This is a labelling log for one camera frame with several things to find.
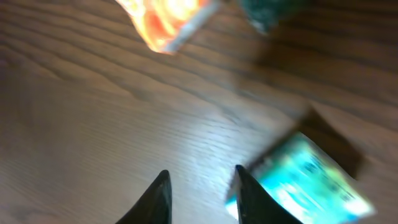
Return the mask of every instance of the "wooden surface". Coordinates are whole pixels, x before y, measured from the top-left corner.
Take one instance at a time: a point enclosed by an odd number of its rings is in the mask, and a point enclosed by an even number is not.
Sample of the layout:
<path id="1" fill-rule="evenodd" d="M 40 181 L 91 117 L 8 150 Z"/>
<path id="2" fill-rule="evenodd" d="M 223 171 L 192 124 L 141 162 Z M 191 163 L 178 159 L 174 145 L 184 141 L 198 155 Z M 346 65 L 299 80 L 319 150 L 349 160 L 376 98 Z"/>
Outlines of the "wooden surface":
<path id="1" fill-rule="evenodd" d="M 362 223 L 396 223 L 398 3 L 320 1 L 267 37 L 228 4 L 175 56 L 111 0 L 0 10 L 1 224 L 114 223 L 162 169 L 174 224 L 236 223 L 233 166 L 310 108 L 366 159 Z"/>

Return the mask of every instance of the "orange object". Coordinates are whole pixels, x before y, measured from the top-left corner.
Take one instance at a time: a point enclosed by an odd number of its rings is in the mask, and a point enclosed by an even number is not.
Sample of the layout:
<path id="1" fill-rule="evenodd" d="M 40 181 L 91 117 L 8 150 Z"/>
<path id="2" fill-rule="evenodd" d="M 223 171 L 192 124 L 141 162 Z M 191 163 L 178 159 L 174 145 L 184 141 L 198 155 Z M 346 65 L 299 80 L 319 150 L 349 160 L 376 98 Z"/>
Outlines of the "orange object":
<path id="1" fill-rule="evenodd" d="M 155 52 L 172 53 L 220 5 L 214 0 L 117 0 Z"/>

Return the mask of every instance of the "wooden table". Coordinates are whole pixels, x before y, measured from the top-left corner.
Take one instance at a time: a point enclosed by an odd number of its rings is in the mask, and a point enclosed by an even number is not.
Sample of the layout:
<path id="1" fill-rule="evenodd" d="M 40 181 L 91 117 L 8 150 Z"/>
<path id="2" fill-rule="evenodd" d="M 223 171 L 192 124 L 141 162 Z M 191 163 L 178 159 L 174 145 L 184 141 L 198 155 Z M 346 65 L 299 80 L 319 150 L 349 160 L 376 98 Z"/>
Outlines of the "wooden table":
<path id="1" fill-rule="evenodd" d="M 1 224 L 114 223 L 162 169 L 174 224 L 236 223 L 234 165 L 311 108 L 366 159 L 363 223 L 396 223 L 398 3 L 320 1 L 267 37 L 231 3 L 175 56 L 111 0 L 0 6 Z"/>

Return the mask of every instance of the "wood grain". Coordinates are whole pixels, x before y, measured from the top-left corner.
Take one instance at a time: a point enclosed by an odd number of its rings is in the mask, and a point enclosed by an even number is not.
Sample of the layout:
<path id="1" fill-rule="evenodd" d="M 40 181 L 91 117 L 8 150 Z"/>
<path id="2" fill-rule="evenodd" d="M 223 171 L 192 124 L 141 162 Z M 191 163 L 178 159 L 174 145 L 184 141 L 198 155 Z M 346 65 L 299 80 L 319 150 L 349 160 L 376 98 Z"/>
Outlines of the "wood grain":
<path id="1" fill-rule="evenodd" d="M 1 1 L 0 223 L 114 223 L 162 169 L 175 224 L 236 223 L 233 166 L 312 110 L 366 159 L 363 223 L 395 223 L 397 6 L 321 0 L 264 37 L 229 3 L 169 56 L 114 1 Z"/>

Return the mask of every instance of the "teal plastic wrapper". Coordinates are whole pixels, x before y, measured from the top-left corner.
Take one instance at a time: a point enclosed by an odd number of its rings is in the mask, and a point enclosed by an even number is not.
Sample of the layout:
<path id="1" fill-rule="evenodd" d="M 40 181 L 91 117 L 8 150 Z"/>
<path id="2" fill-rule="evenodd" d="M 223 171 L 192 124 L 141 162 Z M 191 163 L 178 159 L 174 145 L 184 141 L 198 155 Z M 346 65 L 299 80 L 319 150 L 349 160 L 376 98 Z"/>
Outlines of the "teal plastic wrapper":
<path id="1" fill-rule="evenodd" d="M 304 224 L 355 222 L 376 212 L 355 189 L 354 180 L 301 133 L 276 149 L 253 176 Z M 238 219 L 235 196 L 226 208 Z"/>

